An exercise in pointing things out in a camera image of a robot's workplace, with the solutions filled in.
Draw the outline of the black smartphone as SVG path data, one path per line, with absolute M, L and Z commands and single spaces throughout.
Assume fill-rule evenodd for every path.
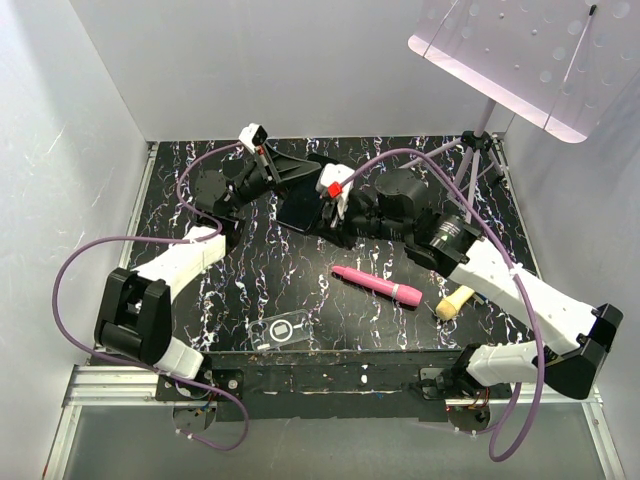
M 326 203 L 316 190 L 317 182 L 317 176 L 309 177 L 289 191 L 276 214 L 281 226 L 301 234 L 309 234 L 316 228 Z

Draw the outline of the clear phone case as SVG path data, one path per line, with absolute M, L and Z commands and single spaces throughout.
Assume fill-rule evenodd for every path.
M 254 351 L 264 352 L 310 340 L 313 328 L 306 310 L 296 310 L 251 322 L 247 333 Z

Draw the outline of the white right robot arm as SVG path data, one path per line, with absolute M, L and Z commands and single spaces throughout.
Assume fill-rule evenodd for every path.
M 376 199 L 354 191 L 354 177 L 343 165 L 321 170 L 315 189 L 326 238 L 347 246 L 358 237 L 400 242 L 415 264 L 470 288 L 534 335 L 528 343 L 468 345 L 434 386 L 471 398 L 497 384 L 541 380 L 566 397 L 589 396 L 623 319 L 619 309 L 563 294 L 516 265 L 487 231 L 433 210 L 426 186 L 410 170 L 381 175 Z

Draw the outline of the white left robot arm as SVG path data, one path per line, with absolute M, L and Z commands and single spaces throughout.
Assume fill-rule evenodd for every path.
M 264 146 L 233 178 L 216 169 L 200 171 L 189 188 L 194 226 L 155 259 L 109 274 L 95 341 L 145 367 L 178 376 L 178 387 L 188 398 L 205 398 L 213 377 L 202 368 L 203 355 L 174 336 L 174 300 L 238 245 L 244 229 L 238 211 L 267 192 L 287 197 L 299 184 L 315 183 L 321 168 L 309 157 L 294 158 Z

